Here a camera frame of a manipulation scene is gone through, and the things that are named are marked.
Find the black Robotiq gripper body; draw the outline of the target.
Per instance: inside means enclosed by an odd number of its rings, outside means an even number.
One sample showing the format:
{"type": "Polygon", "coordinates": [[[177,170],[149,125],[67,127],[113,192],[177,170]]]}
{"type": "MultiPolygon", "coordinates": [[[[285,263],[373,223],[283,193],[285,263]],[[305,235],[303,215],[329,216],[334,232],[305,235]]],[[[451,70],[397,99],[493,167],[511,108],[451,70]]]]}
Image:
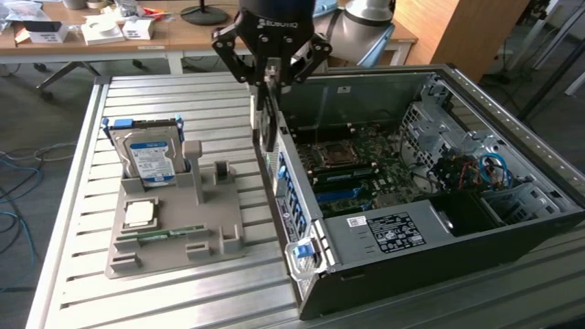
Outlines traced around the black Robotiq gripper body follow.
{"type": "Polygon", "coordinates": [[[301,67],[314,63],[307,49],[314,35],[314,1],[239,1],[237,35],[254,59],[253,65],[267,58],[283,59],[303,50],[301,67]]]}

